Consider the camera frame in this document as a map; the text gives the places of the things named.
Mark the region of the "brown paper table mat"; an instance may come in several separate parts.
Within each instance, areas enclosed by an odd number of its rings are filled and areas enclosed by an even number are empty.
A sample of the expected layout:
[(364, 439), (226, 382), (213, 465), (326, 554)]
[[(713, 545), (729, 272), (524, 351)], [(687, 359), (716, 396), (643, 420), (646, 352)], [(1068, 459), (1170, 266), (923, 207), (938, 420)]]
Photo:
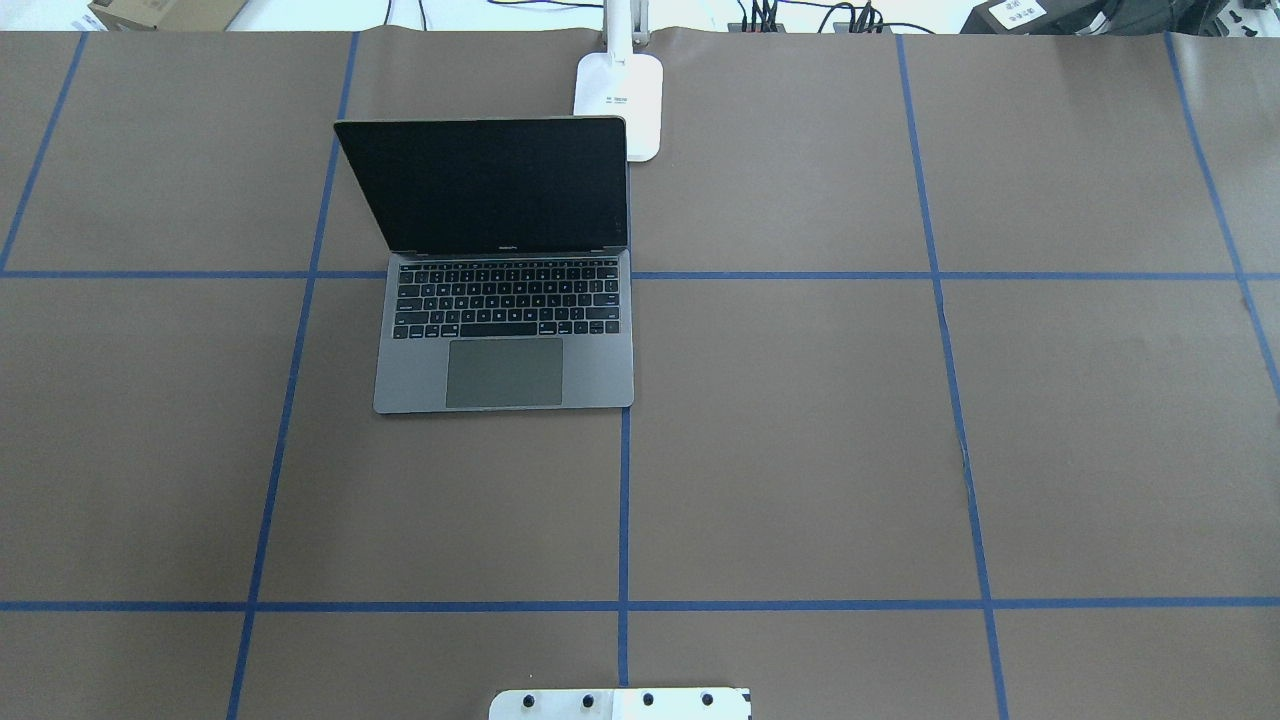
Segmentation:
[(3, 716), (1277, 716), (1277, 41), (663, 29), (631, 409), (381, 416), (332, 123), (589, 29), (3, 35)]

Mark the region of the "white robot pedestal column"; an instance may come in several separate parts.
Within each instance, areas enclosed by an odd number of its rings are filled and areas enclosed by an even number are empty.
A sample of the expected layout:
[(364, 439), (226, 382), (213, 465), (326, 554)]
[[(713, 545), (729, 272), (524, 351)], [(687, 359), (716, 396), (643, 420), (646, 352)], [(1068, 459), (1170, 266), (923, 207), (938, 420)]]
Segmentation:
[(489, 719), (751, 719), (749, 689), (648, 687), (509, 689), (490, 702)]

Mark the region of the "grey laptop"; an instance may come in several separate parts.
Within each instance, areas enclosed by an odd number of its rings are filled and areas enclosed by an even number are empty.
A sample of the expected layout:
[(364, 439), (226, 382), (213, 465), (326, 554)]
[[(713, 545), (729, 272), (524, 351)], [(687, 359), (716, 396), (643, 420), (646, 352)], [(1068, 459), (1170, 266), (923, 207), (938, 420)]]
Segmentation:
[(334, 131), (389, 252), (376, 413), (634, 404), (621, 117)]

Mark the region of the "brown cardboard box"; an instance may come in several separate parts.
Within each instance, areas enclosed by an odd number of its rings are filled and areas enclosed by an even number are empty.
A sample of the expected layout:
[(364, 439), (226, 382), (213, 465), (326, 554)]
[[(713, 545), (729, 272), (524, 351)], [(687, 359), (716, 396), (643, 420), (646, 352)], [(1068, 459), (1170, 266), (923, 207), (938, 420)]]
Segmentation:
[(221, 32), (247, 1), (88, 1), (110, 31)]

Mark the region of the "white desk lamp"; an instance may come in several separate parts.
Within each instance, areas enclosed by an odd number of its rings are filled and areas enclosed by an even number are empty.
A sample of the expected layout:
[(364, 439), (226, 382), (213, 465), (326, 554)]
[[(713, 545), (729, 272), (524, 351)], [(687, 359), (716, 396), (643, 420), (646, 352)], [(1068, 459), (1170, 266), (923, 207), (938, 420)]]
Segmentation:
[(576, 68), (573, 114), (620, 117), (631, 163), (653, 160), (660, 150), (664, 68), (640, 53), (650, 40), (648, 1), (604, 1), (602, 51), (584, 55)]

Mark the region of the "black power adapter box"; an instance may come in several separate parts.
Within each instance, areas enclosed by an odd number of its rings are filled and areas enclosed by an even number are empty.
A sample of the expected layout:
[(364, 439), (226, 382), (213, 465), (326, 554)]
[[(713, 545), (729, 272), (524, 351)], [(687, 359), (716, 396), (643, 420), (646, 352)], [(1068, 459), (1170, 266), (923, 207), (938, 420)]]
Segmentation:
[(1107, 1), (983, 1), (970, 9), (961, 35), (1075, 35)]

